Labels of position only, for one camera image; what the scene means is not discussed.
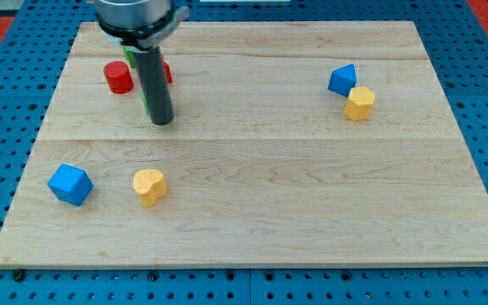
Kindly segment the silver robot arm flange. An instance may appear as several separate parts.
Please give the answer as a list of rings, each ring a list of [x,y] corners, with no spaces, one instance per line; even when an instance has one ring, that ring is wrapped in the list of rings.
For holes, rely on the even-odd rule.
[[[94,7],[108,41],[135,53],[159,47],[190,16],[172,0],[94,0]]]

